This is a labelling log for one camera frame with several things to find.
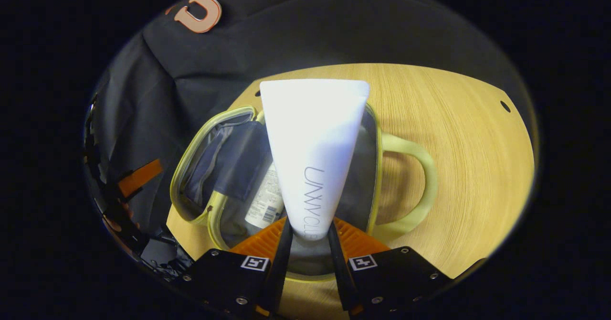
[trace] bag handle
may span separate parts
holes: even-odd
[[[415,157],[421,163],[425,176],[424,192],[412,211],[394,222],[374,226],[373,236],[382,242],[388,242],[410,232],[425,219],[437,198],[437,170],[432,156],[421,145],[384,132],[380,133],[380,139],[382,151]]]

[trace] table surface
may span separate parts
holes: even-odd
[[[532,184],[528,132],[504,91],[468,76],[400,64],[345,64],[295,70],[254,81],[230,108],[262,110],[263,80],[336,78],[365,80],[369,104],[382,131],[417,142],[435,160],[439,192],[426,219],[386,243],[408,245],[454,278],[498,247],[521,214]],[[506,111],[501,102],[510,109]],[[424,188],[418,161],[384,153],[376,222],[385,224],[414,207]],[[194,259],[214,247],[206,227],[191,225],[170,209],[167,225]],[[286,281],[280,313],[300,319],[347,319],[334,280]]]

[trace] white tube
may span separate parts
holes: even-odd
[[[323,239],[342,195],[369,84],[263,81],[260,91],[286,214],[297,237]]]

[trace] barcode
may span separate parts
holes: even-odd
[[[265,222],[271,223],[275,218],[275,208],[271,205],[268,206],[268,209],[265,211],[265,215],[263,216],[263,220]]]

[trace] black background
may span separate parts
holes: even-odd
[[[599,213],[608,192],[593,187],[609,141],[603,0],[439,1],[522,73],[541,118],[543,169],[533,206],[500,252],[415,317],[603,318],[610,243]],[[4,72],[16,81],[3,92],[11,318],[205,317],[120,252],[81,169],[89,90],[129,37],[174,2],[2,0]]]

